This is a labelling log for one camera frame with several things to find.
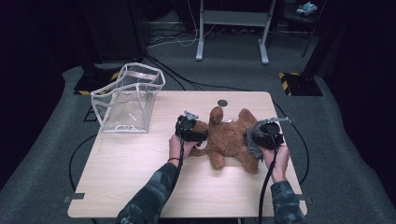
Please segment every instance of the plush toy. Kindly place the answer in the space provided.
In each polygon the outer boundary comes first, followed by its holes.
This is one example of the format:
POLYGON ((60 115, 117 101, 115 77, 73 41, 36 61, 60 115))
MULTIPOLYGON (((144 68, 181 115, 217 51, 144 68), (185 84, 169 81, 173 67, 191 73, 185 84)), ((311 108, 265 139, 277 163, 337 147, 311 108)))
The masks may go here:
POLYGON ((210 112, 206 148, 194 148, 190 155, 207 154, 216 170, 224 167, 224 157, 235 157, 241 161, 246 172, 257 174, 259 160, 249 152, 246 139, 247 129, 256 123, 256 118, 245 108, 239 112, 238 120, 223 121, 223 109, 216 106, 210 112))

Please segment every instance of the gray carpeted floor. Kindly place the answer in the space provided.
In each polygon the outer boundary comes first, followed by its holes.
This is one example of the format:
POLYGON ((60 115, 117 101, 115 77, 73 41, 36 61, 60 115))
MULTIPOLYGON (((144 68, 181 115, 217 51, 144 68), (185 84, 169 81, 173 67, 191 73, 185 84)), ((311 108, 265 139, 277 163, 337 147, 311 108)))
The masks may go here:
MULTIPOLYGON (((269 65, 260 61, 257 35, 227 35, 205 42, 204 59, 195 61, 197 42, 189 47, 178 43, 148 48, 148 54, 168 65, 183 77, 205 84, 228 86, 250 91, 268 91, 294 122, 309 150, 309 173, 302 184, 310 197, 307 218, 310 223, 396 223, 396 211, 375 172, 362 161, 343 129, 337 103, 321 77, 316 81, 322 97, 286 96, 279 72, 302 72, 314 47, 301 57, 305 39, 277 34, 268 49, 269 65)), ((142 62, 152 65, 146 59, 142 62)), ((67 215, 65 195, 71 195, 68 163, 75 148, 96 134, 97 122, 83 122, 91 106, 90 96, 74 95, 82 75, 76 67, 64 72, 64 95, 47 126, 15 174, 0 193, 0 223, 92 223, 67 215)), ((166 90, 182 91, 165 75, 166 90)), ((182 82, 187 90, 194 88, 182 82)), ((205 91, 225 90, 203 87, 205 91)), ((307 166, 304 143, 289 124, 282 130, 290 147, 297 176, 307 166)), ((86 142, 72 163, 75 182, 82 173, 93 139, 86 142)), ((96 219, 111 223, 112 218, 96 219)), ((272 223, 266 218, 265 223, 272 223)), ((254 223, 253 218, 246 223, 254 223)))

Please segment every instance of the hand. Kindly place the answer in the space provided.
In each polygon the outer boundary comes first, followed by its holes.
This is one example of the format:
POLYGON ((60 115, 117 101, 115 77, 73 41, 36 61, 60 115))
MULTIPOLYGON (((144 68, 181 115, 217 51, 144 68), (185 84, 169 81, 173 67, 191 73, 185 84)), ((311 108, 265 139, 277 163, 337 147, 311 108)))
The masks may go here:
MULTIPOLYGON (((184 158, 186 159, 190 156, 190 152, 198 142, 184 142, 184 158)), ((169 139, 169 159, 171 158, 179 158, 180 157, 180 138, 176 135, 172 135, 169 139)), ((179 160, 170 160, 175 166, 178 166, 179 160)))
MULTIPOLYGON (((270 167, 271 162, 274 160, 275 152, 265 147, 260 147, 262 154, 264 155, 264 161, 267 168, 270 167)), ((290 158, 289 148, 283 145, 279 146, 279 150, 276 154, 276 163, 272 172, 273 182, 279 182, 288 180, 286 178, 286 169, 288 169, 288 162, 290 158)))

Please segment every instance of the table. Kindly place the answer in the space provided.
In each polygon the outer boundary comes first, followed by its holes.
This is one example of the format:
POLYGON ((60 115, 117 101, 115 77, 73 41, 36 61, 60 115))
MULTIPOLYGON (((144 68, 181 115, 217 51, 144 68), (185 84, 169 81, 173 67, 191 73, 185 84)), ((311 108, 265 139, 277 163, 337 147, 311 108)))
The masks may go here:
POLYGON ((221 24, 221 25, 242 25, 242 26, 258 26, 264 27, 262 39, 259 39, 260 54, 262 63, 268 64, 268 55, 265 47, 265 39, 268 35, 268 29, 271 24, 273 11, 276 0, 271 0, 271 6, 268 12, 243 12, 243 11, 221 11, 221 10, 205 10, 204 0, 201 0, 200 6, 200 27, 199 42, 195 59, 201 61, 204 55, 204 24, 221 24))
MULTIPOLYGON (((155 101, 148 133, 99 133, 72 200, 70 217, 116 217, 168 159, 168 139, 184 110, 208 122, 218 100, 226 100, 224 118, 237 120, 247 108, 256 119, 276 117, 271 96, 264 91, 161 91, 155 101)), ((226 158, 222 170, 214 170, 207 155, 185 160, 176 188, 161 217, 257 217, 262 183, 267 173, 246 173, 235 158, 226 158)), ((290 160, 287 178, 296 194, 302 194, 290 160)), ((263 216, 274 215, 268 183, 263 216)), ((306 205, 301 201, 306 213, 306 205)))

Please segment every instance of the yellow and black hazard tape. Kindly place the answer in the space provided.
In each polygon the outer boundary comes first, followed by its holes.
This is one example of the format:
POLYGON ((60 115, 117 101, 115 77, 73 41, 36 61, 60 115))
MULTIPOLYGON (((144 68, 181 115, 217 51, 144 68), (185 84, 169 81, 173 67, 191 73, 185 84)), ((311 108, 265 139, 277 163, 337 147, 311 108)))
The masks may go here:
MULTIPOLYGON (((119 76, 119 74, 120 74, 120 72, 113 74, 109 83, 112 83, 113 81, 115 81, 117 79, 117 77, 119 76)), ((105 91, 101 91, 101 92, 99 92, 99 94, 103 95, 103 94, 108 93, 109 91, 111 91, 111 88, 109 88, 105 91)), ((75 91, 74 94, 75 95, 91 95, 91 92, 90 91, 75 91)))
POLYGON ((285 92, 286 95, 291 95, 289 83, 286 80, 286 75, 299 76, 300 73, 279 73, 280 82, 282 83, 283 91, 285 92))

